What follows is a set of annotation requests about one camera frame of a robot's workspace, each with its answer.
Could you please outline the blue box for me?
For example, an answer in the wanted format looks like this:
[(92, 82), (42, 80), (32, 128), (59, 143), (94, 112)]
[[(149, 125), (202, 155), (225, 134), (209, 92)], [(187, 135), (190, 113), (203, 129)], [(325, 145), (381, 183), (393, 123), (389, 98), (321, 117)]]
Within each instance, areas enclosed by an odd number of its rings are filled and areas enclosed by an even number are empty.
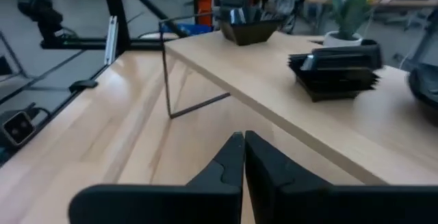
[[(176, 23), (176, 26), (183, 32), (185, 32), (188, 36), (195, 36), (199, 34), (206, 34), (213, 31), (213, 28), (208, 25), (197, 25), (197, 24), (189, 24), (189, 23)], [(162, 28), (158, 30), (158, 33), (162, 32), (164, 38), (178, 38), (167, 24), (163, 24)]]

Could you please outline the white plant pot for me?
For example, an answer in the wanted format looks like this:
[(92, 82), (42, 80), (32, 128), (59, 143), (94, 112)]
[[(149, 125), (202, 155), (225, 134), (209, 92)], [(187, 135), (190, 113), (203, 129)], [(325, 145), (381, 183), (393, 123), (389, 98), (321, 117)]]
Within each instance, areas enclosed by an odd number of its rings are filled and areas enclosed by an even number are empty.
[(352, 39), (348, 40), (339, 39), (337, 35), (337, 31), (327, 32), (324, 35), (322, 45), (324, 47), (354, 47), (361, 45), (363, 40), (363, 37), (358, 33), (353, 34)]

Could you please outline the black table clamp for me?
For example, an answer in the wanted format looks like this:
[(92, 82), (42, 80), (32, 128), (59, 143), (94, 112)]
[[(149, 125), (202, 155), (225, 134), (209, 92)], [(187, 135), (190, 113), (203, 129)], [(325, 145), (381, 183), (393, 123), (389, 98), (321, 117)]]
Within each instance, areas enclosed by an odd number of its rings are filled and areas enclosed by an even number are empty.
[(85, 80), (79, 80), (74, 83), (72, 83), (68, 89), (70, 93), (74, 92), (81, 92), (88, 88), (95, 88), (99, 85), (99, 83), (93, 79), (85, 79)]

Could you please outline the wooden shelf riser black legs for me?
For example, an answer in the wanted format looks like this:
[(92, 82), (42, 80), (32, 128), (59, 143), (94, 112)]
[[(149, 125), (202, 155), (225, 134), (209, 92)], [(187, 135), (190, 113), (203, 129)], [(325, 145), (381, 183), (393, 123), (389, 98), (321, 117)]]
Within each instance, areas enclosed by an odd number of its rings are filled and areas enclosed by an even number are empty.
[(314, 103), (287, 65), (315, 44), (274, 33), (238, 46), (220, 32), (166, 42), (166, 53), (365, 184), (438, 184), (438, 127), (418, 110), (407, 73), (386, 66), (374, 90)]

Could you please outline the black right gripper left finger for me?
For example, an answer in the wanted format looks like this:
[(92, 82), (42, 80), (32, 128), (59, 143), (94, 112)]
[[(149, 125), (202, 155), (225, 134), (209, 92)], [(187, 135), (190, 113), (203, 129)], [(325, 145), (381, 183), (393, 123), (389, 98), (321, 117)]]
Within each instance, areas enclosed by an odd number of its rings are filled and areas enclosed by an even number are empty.
[(97, 184), (70, 201), (70, 224), (240, 224), (244, 135), (235, 132), (186, 185)]

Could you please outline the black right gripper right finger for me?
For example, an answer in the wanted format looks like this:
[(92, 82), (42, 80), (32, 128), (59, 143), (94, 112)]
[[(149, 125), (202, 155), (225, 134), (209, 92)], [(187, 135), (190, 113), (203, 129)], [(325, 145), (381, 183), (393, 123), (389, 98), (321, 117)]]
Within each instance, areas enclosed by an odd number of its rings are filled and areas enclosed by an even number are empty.
[(256, 224), (438, 224), (438, 186), (335, 185), (254, 131), (245, 142)]

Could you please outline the silver frame bracket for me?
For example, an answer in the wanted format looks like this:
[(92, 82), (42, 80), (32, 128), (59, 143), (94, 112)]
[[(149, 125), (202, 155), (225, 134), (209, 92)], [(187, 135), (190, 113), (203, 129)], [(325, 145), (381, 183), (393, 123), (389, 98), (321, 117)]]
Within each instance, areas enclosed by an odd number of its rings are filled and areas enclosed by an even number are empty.
[(111, 65), (116, 57), (116, 45), (118, 37), (118, 18), (117, 16), (110, 16), (109, 26), (107, 31), (107, 39), (105, 43), (104, 64)]

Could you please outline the black aluminium table frame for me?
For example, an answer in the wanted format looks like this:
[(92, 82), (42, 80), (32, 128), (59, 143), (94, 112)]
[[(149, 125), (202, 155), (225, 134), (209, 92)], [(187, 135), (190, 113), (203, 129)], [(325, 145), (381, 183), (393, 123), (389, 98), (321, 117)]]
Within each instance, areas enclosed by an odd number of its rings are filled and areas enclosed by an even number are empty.
[[(161, 22), (168, 25), (168, 27), (180, 38), (185, 38), (188, 35), (181, 31), (176, 24), (174, 24), (155, 4), (150, 0), (139, 0), (145, 5)], [(116, 45), (116, 56), (122, 54), (126, 50), (145, 49), (147, 51), (157, 51), (162, 49), (162, 40), (158, 39), (132, 39), (129, 37), (127, 21), (125, 18), (125, 11), (122, 0), (106, 0), (110, 16), (117, 16), (118, 18), (118, 37)], [(65, 42), (62, 48), (58, 49), (78, 49), (80, 52), (87, 50), (105, 49), (106, 39), (103, 38), (78, 38)], [(20, 110), (8, 111), (25, 111), (30, 119), (32, 125), (35, 127), (35, 132), (30, 136), (27, 142), (18, 149), (9, 149), (0, 146), (0, 167), (3, 166), (15, 153), (22, 149), (30, 142), (35, 135), (47, 125), (53, 117), (55, 112), (50, 112), (45, 108), (38, 107), (35, 103), (29, 104), (27, 107)]]

